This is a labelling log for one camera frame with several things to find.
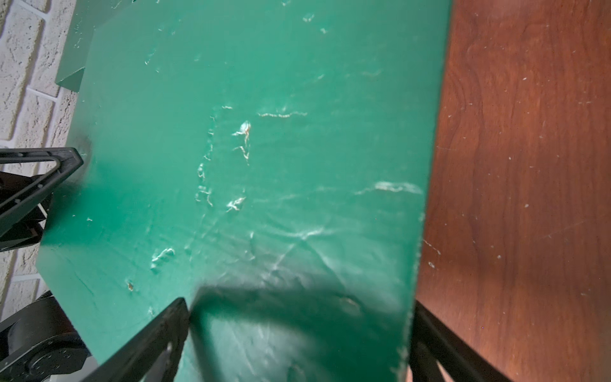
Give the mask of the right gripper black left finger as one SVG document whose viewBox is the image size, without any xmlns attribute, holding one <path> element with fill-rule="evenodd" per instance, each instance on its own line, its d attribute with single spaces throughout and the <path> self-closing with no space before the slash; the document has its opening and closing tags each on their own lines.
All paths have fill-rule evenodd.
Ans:
<svg viewBox="0 0 611 382">
<path fill-rule="evenodd" d="M 189 309 L 175 299 L 86 381 L 173 381 L 189 333 Z"/>
</svg>

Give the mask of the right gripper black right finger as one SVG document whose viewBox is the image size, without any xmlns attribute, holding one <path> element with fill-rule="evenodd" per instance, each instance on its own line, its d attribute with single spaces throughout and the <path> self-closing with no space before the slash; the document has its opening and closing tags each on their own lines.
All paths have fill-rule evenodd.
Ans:
<svg viewBox="0 0 611 382">
<path fill-rule="evenodd" d="M 420 302 L 415 303 L 409 367 L 413 381 L 507 381 Z"/>
</svg>

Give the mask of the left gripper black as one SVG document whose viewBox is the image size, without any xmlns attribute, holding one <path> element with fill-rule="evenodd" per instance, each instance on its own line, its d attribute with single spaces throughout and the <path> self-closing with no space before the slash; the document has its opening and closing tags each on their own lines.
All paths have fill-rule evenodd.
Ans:
<svg viewBox="0 0 611 382">
<path fill-rule="evenodd" d="M 83 164 L 72 147 L 2 149 L 1 164 L 52 162 L 43 175 L 1 172 L 1 252 L 38 244 L 44 232 L 52 192 Z"/>
</svg>

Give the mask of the green shoebox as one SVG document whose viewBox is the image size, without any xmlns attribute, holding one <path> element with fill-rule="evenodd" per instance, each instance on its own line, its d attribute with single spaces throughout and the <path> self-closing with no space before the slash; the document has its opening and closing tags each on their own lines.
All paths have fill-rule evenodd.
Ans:
<svg viewBox="0 0 611 382">
<path fill-rule="evenodd" d="M 123 7 L 124 1 L 119 0 L 76 2 L 57 72 L 57 85 L 72 92 L 79 92 L 96 29 L 118 14 Z"/>
<path fill-rule="evenodd" d="M 99 362 L 173 300 L 179 381 L 402 381 L 448 1 L 96 2 L 38 270 Z"/>
</svg>

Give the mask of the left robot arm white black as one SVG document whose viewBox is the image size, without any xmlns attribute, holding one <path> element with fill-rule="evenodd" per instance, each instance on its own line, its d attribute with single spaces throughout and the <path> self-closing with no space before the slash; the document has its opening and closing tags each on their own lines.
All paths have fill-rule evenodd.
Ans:
<svg viewBox="0 0 611 382">
<path fill-rule="evenodd" d="M 76 149 L 3 149 L 1 164 L 47 162 L 51 169 L 31 177 L 1 173 L 1 250 L 39 244 L 53 192 L 84 163 Z M 1 379 L 43 381 L 80 369 L 88 350 L 49 293 L 1 323 Z"/>
</svg>

